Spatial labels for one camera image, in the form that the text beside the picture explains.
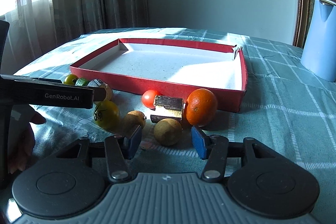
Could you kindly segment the person's left hand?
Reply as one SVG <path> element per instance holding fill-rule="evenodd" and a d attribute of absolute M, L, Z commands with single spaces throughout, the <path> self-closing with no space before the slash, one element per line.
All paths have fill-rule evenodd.
<path fill-rule="evenodd" d="M 30 123 L 39 125 L 46 123 L 45 117 L 30 105 L 14 105 L 11 110 L 8 169 L 11 174 L 17 170 L 24 171 L 33 154 L 35 135 Z"/>

